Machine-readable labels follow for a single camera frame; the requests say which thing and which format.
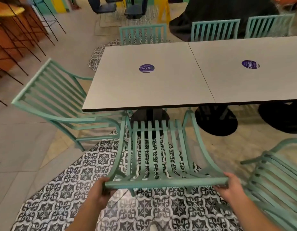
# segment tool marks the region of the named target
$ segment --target person's left arm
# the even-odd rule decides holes
[[[107,206],[109,199],[115,193],[115,190],[112,190],[106,195],[103,194],[103,183],[108,180],[109,178],[102,177],[94,183],[87,199],[66,231],[94,231],[96,229],[101,210]]]

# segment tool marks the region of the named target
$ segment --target person's right arm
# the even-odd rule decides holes
[[[224,174],[229,178],[229,187],[214,186],[214,189],[230,204],[244,231],[282,231],[248,198],[237,176],[227,172]]]

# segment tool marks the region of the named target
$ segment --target sticker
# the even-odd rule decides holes
[[[257,62],[250,60],[242,61],[242,65],[248,69],[258,69],[260,67]]]
[[[154,71],[155,67],[151,64],[144,64],[142,66],[140,66],[139,70],[143,73],[150,73],[152,71]]]

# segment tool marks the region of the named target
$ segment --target yellow stool seat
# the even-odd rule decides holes
[[[18,7],[18,6],[11,5],[10,7],[6,8],[6,9],[0,9],[0,17],[15,16],[15,15],[19,15],[19,14],[21,14],[23,12],[24,12],[23,7]]]

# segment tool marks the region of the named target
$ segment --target person's left hand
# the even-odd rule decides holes
[[[100,207],[100,210],[107,206],[109,199],[116,192],[116,190],[111,190],[107,194],[103,194],[103,183],[109,181],[108,177],[101,177],[98,179],[87,195],[87,199],[96,203]]]

